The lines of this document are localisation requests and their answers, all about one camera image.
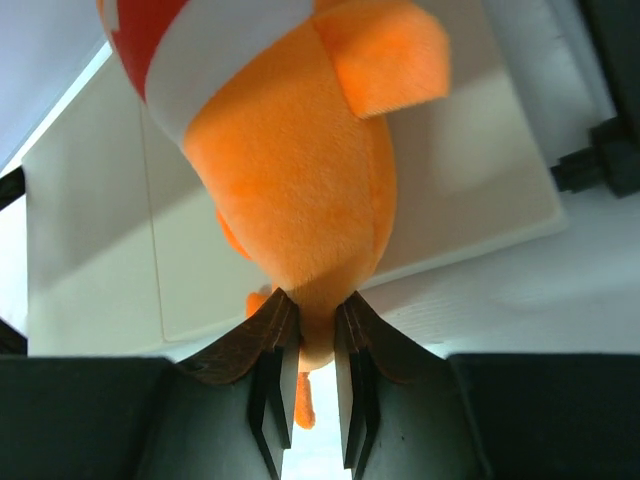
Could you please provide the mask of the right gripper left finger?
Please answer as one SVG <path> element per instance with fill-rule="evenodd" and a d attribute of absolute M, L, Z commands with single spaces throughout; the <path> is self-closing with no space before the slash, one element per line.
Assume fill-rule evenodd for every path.
<path fill-rule="evenodd" d="M 274 291 L 161 377 L 138 479 L 278 479 L 292 441 L 298 310 Z"/>

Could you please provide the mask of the orange shark plush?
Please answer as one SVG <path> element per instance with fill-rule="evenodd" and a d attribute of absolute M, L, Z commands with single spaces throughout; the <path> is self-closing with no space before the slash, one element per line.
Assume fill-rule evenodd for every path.
<path fill-rule="evenodd" d="M 412 1 L 100 1 L 131 85 L 211 195 L 223 232 L 300 312 L 296 423 L 335 313 L 396 212 L 389 113 L 446 96 L 450 42 Z"/>

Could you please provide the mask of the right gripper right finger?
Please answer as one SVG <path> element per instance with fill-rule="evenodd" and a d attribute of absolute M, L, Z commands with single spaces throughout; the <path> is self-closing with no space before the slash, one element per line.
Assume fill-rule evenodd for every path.
<path fill-rule="evenodd" d="M 486 479 L 450 365 L 359 294 L 336 311 L 343 463 L 355 479 Z"/>

